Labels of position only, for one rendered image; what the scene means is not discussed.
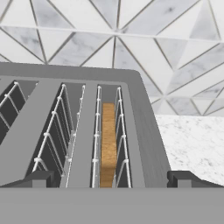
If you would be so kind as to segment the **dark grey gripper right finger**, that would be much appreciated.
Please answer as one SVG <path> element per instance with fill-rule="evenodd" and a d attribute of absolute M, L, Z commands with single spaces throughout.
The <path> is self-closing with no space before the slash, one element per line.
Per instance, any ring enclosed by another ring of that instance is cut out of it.
<path fill-rule="evenodd" d="M 198 178 L 190 171 L 168 171 L 167 172 L 168 187 L 175 188 L 221 188 L 221 185 Z"/>

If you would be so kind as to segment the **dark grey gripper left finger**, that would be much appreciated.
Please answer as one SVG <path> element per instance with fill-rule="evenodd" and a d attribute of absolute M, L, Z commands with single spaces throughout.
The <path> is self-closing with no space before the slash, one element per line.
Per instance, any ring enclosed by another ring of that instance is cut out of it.
<path fill-rule="evenodd" d="M 53 171 L 35 171 L 24 179 L 2 185 L 2 188 L 47 188 L 55 187 Z"/>

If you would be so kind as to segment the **brown bread slice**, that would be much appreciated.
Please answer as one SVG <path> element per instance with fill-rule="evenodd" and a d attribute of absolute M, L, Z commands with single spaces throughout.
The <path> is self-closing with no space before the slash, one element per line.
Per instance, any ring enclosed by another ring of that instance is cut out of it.
<path fill-rule="evenodd" d="M 100 187 L 112 186 L 116 169 L 116 119 L 115 104 L 102 104 L 101 124 L 101 177 Z"/>

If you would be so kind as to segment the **grey toaster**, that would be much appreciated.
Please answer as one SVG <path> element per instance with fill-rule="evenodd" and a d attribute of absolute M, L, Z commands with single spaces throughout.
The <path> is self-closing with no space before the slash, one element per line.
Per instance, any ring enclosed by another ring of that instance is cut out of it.
<path fill-rule="evenodd" d="M 0 186 L 23 179 L 62 82 L 84 83 L 68 187 L 90 186 L 99 84 L 122 87 L 132 186 L 165 187 L 170 165 L 140 74 L 131 70 L 0 62 L 0 90 L 13 80 L 37 81 L 23 110 L 0 145 Z"/>

